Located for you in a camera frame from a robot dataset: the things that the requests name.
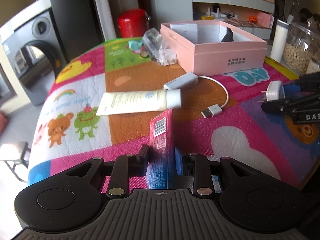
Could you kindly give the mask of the blue pink toothpaste tube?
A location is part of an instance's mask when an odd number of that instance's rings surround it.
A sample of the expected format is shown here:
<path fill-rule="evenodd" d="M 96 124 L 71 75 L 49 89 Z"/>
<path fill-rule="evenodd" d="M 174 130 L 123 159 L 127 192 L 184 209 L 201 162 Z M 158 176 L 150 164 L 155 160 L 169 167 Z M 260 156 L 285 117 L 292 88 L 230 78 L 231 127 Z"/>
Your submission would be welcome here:
<path fill-rule="evenodd" d="M 173 110 L 167 109 L 150 121 L 149 164 L 146 173 L 148 188 L 172 187 L 174 168 Z"/>

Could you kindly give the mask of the glass jar of nuts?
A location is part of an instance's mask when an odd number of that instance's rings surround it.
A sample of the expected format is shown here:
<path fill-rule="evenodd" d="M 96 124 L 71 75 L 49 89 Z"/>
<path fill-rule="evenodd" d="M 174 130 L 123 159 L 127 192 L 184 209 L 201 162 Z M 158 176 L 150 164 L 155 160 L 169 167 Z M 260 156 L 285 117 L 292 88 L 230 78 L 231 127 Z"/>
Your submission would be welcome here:
<path fill-rule="evenodd" d="M 311 30 L 299 22 L 289 26 L 283 62 L 294 72 L 304 75 L 311 59 L 319 61 L 319 31 Z"/>

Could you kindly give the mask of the orange pumpkin toy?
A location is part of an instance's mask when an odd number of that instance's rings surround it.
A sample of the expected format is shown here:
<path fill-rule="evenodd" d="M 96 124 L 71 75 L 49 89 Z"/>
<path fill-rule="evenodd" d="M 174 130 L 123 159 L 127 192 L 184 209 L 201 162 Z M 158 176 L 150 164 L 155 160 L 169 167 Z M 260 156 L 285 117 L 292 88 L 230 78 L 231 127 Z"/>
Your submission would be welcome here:
<path fill-rule="evenodd" d="M 258 22 L 258 18 L 256 16 L 249 16 L 249 22 L 256 24 Z"/>

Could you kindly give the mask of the black hair dryer nozzle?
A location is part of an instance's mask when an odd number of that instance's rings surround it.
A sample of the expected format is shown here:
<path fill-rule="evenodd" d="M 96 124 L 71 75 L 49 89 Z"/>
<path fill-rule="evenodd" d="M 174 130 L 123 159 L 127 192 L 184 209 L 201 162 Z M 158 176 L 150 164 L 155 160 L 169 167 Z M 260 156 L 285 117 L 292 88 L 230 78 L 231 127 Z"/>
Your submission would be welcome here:
<path fill-rule="evenodd" d="M 228 27 L 226 29 L 226 34 L 223 37 L 223 39 L 221 40 L 221 42 L 234 42 L 233 32 L 232 32 L 231 28 Z"/>

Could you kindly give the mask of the small metal stool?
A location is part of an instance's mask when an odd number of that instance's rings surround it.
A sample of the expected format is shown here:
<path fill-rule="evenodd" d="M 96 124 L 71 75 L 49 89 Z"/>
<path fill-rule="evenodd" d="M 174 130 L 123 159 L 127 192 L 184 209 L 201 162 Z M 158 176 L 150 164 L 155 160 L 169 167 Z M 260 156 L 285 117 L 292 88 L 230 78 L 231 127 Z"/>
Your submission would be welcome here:
<path fill-rule="evenodd" d="M 3 161 L 16 179 L 26 183 L 15 171 L 16 166 L 22 165 L 26 169 L 29 166 L 31 149 L 26 141 L 1 145 L 1 161 Z"/>

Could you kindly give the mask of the white cylindrical bottle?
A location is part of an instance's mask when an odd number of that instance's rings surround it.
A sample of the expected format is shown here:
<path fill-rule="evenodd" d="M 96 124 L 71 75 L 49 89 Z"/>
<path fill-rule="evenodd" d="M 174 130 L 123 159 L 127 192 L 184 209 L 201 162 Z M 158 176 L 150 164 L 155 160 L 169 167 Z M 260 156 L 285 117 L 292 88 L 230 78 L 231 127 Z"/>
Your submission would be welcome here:
<path fill-rule="evenodd" d="M 270 57 L 278 63 L 281 62 L 283 57 L 289 26 L 290 25 L 288 23 L 282 20 L 277 20 L 276 32 L 273 39 Z"/>

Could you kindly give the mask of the cream lotion tube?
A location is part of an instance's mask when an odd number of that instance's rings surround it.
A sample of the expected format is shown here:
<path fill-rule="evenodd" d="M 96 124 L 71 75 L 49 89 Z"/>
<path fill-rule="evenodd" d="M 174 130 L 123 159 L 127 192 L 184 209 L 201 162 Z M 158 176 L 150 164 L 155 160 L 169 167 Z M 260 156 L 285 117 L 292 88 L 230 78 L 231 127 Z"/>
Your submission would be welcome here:
<path fill-rule="evenodd" d="M 181 90 L 104 93 L 97 115 L 157 112 L 181 108 Z"/>

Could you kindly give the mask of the colourful cartoon play mat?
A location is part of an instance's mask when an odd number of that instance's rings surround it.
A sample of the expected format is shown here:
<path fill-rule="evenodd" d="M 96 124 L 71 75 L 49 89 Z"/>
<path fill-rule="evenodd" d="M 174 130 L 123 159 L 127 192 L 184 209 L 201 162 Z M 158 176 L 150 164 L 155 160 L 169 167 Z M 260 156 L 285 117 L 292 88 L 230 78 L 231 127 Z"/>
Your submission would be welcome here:
<path fill-rule="evenodd" d="M 319 125 L 294 125 L 261 109 L 262 92 L 281 81 L 285 94 L 299 95 L 297 78 L 266 59 L 259 68 L 210 78 L 181 93 L 182 105 L 161 121 L 165 101 L 143 101 L 112 115 L 99 115 L 105 93 L 154 90 L 184 74 L 178 64 L 162 67 L 129 48 L 128 39 L 108 41 L 74 59 L 54 81 L 37 122 L 29 160 L 33 184 L 93 157 L 113 161 L 136 154 L 151 129 L 172 133 L 172 144 L 210 160 L 229 156 L 292 186 L 302 187 L 319 166 Z"/>

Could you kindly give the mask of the pink cardboard box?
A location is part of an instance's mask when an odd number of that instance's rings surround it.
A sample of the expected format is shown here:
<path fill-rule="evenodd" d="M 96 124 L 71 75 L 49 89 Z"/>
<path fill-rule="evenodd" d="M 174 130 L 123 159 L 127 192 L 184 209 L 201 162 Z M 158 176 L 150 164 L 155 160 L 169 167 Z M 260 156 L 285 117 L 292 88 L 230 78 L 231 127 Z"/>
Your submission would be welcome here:
<path fill-rule="evenodd" d="M 170 29 L 170 24 L 196 23 L 198 42 Z M 234 42 L 221 42 L 231 28 Z M 177 55 L 178 64 L 196 75 L 214 76 L 262 67 L 267 51 L 266 41 L 222 21 L 190 21 L 162 23 L 160 33 Z"/>

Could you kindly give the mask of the red cylindrical container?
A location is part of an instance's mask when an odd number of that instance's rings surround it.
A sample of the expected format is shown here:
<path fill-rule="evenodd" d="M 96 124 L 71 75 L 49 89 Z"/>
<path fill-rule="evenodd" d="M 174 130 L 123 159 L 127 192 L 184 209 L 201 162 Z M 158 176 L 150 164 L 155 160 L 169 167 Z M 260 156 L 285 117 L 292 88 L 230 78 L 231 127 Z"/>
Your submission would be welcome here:
<path fill-rule="evenodd" d="M 123 12 L 117 19 L 122 38 L 143 37 L 149 29 L 151 17 L 143 9 L 131 9 Z"/>

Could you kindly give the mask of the white wall plug charger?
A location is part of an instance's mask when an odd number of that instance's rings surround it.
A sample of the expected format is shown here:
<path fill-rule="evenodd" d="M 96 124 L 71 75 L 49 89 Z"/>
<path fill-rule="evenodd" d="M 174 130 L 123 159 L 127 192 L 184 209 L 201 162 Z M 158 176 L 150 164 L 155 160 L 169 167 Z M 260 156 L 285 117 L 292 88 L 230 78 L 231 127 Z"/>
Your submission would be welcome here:
<path fill-rule="evenodd" d="M 266 91 L 262 91 L 262 93 L 265 94 L 265 97 L 263 98 L 263 100 L 259 100 L 259 102 L 285 99 L 283 83 L 278 80 L 271 81 Z"/>

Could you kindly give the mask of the grey TV shelf unit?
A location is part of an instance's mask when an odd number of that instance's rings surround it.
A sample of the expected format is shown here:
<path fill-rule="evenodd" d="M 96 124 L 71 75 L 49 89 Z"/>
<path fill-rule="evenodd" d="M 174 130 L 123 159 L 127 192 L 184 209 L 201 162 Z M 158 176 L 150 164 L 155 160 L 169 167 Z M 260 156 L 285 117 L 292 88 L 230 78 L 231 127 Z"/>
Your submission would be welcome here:
<path fill-rule="evenodd" d="M 217 4 L 223 13 L 235 11 L 238 20 L 246 25 L 249 16 L 256 16 L 258 22 L 249 24 L 248 29 L 263 40 L 270 39 L 270 20 L 274 14 L 275 0 L 193 0 L 193 4 Z"/>

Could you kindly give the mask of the clear plastic bag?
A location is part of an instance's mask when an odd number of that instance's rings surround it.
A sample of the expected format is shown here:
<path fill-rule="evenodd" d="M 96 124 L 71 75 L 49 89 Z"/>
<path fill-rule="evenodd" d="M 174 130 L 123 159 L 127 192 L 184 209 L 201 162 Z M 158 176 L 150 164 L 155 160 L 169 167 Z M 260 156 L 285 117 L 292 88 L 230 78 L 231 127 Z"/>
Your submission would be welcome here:
<path fill-rule="evenodd" d="M 169 48 L 168 43 L 156 28 L 151 28 L 143 35 L 143 42 L 151 60 L 161 66 L 177 63 L 176 53 Z"/>

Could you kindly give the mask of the grey washing machine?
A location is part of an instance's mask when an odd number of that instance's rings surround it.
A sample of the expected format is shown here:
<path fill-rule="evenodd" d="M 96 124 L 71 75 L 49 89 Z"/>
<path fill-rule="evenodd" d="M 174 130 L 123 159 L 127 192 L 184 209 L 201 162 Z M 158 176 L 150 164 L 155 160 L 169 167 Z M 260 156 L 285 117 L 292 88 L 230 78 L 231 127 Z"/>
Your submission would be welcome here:
<path fill-rule="evenodd" d="M 34 106 L 42 104 L 66 66 L 51 9 L 25 22 L 2 42 L 10 65 Z"/>

